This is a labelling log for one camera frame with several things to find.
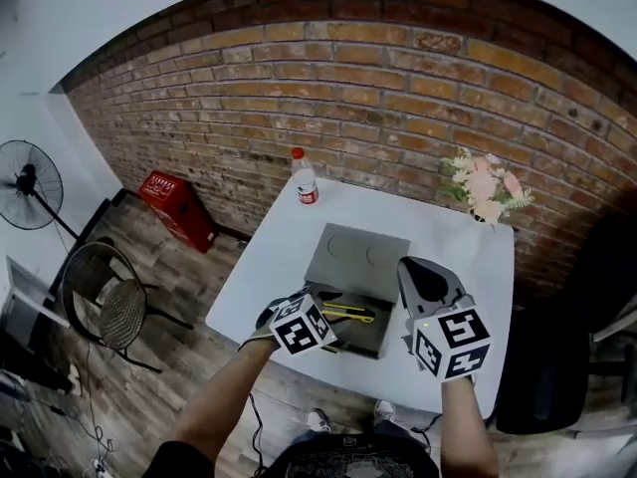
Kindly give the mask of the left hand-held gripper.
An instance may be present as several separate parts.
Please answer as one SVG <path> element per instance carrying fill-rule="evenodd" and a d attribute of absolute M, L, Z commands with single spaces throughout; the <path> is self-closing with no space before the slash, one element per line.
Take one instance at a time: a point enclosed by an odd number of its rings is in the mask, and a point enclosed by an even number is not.
<path fill-rule="evenodd" d="M 259 316 L 254 338 L 275 340 L 290 356 L 325 349 L 337 336 L 321 312 L 322 302 L 341 296 L 341 291 L 320 291 L 318 297 L 300 292 L 276 299 Z"/>

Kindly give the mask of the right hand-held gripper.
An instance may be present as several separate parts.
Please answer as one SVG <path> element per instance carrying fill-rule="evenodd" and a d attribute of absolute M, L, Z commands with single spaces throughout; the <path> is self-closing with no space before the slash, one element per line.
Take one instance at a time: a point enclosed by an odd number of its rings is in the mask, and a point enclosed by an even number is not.
<path fill-rule="evenodd" d="M 404 341 L 419 368 L 439 381 L 476 373 L 489 354 L 492 337 L 459 277 L 413 256 L 399 260 L 397 277 L 408 314 Z"/>

